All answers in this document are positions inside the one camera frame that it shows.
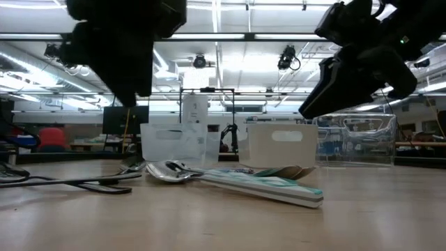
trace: wooden table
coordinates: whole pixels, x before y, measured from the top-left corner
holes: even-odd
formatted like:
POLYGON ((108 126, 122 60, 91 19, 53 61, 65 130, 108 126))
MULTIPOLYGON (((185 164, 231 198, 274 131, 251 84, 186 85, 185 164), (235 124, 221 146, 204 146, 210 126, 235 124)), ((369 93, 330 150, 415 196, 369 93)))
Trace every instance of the wooden table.
MULTIPOLYGON (((100 146, 103 147, 104 143, 71 143, 70 148, 72 151, 77 151, 78 149, 81 149, 83 151, 91 151, 91 148, 94 146, 100 146)), ((112 147, 113 151, 122 151, 123 143, 122 142, 107 142, 107 145, 105 147, 112 147)))
POLYGON ((446 147, 446 142, 395 142, 396 147, 400 146, 430 146, 430 147, 446 147))
MULTIPOLYGON (((222 166, 235 167, 230 163, 222 166)), ((113 174, 118 162, 25 166, 68 178, 113 174)), ((191 182, 124 181, 129 195, 66 185, 0 192, 1 250, 444 250, 446 172, 324 168, 302 184, 324 191, 303 208, 191 182)))

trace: chair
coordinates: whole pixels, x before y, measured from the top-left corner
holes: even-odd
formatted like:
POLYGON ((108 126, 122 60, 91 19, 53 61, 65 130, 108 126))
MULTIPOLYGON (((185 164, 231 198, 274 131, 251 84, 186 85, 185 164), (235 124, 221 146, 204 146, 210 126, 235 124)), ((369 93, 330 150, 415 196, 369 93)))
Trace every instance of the chair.
POLYGON ((67 148, 65 133, 60 128, 43 128, 39 131, 40 153, 60 153, 67 148))

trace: clear plastic container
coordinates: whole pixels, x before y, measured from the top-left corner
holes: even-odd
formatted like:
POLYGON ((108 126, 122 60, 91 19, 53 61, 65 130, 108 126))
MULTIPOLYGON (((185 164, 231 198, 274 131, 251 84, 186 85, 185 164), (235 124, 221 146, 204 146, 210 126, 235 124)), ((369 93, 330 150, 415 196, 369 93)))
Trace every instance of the clear plastic container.
POLYGON ((318 126, 317 160, 329 167, 391 167, 397 118, 390 114, 328 114, 318 126))
POLYGON ((220 132, 208 132, 206 136, 206 153, 203 168, 211 168, 218 163, 220 154, 220 132))
POLYGON ((143 157, 150 162, 180 160, 191 167, 202 167, 206 162, 207 133, 207 127, 198 123, 143 123, 143 157))

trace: monitor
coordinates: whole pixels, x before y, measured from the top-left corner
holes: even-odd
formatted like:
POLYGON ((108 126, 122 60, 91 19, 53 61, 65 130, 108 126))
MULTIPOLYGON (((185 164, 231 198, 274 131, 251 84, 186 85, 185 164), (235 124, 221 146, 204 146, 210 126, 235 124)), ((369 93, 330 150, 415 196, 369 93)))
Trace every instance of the monitor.
POLYGON ((140 134, 140 124, 148 123, 148 106, 127 107, 104 107, 102 120, 102 133, 122 135, 125 133, 127 114, 130 109, 127 134, 140 134))

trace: pipe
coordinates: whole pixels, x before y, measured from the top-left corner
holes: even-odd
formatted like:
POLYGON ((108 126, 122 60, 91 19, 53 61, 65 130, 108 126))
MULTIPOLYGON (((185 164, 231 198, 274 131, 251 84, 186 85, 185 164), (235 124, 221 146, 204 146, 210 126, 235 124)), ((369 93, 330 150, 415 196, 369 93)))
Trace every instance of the pipe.
POLYGON ((77 77, 70 76, 68 73, 65 73, 62 69, 58 69, 48 62, 44 62, 40 59, 37 59, 34 56, 31 56, 22 50, 19 50, 5 42, 0 42, 0 56, 7 58, 9 61, 12 61, 15 64, 20 65, 23 68, 27 68, 29 70, 30 67, 43 69, 44 73, 47 73, 50 77, 54 79, 61 79, 64 82, 71 84, 78 89, 81 89, 85 92, 100 92, 102 89, 85 82, 77 77))

